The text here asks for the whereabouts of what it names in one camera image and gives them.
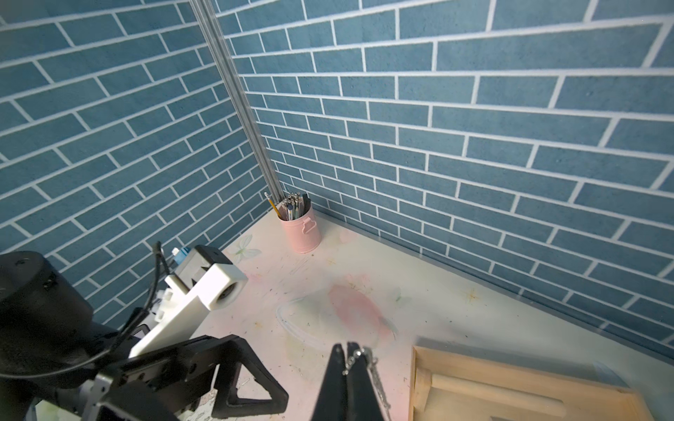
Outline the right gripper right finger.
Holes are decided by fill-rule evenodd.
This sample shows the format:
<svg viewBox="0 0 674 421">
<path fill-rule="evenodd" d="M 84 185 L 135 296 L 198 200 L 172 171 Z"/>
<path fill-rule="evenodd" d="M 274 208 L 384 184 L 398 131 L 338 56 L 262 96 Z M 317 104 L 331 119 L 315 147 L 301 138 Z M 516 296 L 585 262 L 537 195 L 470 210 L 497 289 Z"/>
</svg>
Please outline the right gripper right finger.
<svg viewBox="0 0 674 421">
<path fill-rule="evenodd" d="M 375 358 L 367 347 L 356 342 L 347 345 L 347 420 L 384 420 L 374 375 Z"/>
</svg>

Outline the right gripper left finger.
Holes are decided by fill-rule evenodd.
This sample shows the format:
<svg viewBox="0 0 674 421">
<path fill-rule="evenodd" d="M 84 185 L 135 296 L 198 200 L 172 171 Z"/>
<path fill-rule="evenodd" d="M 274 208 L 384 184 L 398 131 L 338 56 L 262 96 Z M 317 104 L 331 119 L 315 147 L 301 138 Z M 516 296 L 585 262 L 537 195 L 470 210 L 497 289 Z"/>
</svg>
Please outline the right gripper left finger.
<svg viewBox="0 0 674 421">
<path fill-rule="evenodd" d="M 345 369 L 344 349 L 338 343 L 333 346 L 329 356 L 312 421 L 345 421 L 347 419 L 348 393 Z"/>
</svg>

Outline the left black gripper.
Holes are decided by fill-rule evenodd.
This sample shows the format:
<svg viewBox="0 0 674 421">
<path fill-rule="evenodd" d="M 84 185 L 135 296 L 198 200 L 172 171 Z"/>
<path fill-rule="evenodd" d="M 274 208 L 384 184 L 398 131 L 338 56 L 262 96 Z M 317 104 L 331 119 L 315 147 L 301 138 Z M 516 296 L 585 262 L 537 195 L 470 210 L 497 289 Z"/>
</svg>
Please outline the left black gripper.
<svg viewBox="0 0 674 421">
<path fill-rule="evenodd" d="M 215 419 L 282 414 L 288 392 L 241 337 L 203 336 L 103 368 L 83 420 L 176 420 L 211 389 Z"/>
</svg>

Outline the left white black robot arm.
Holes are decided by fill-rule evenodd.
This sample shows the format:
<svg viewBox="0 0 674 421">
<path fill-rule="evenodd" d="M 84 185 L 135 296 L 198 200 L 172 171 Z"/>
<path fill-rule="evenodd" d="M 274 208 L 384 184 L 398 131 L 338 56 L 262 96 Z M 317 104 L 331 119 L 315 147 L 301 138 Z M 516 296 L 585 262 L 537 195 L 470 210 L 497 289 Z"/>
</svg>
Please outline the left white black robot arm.
<svg viewBox="0 0 674 421">
<path fill-rule="evenodd" d="M 213 393 L 216 419 L 279 414 L 289 396 L 237 335 L 198 336 L 247 277 L 215 247 L 170 268 L 156 254 L 143 304 L 119 329 L 42 255 L 1 258 L 1 384 L 83 420 L 175 420 Z"/>
</svg>

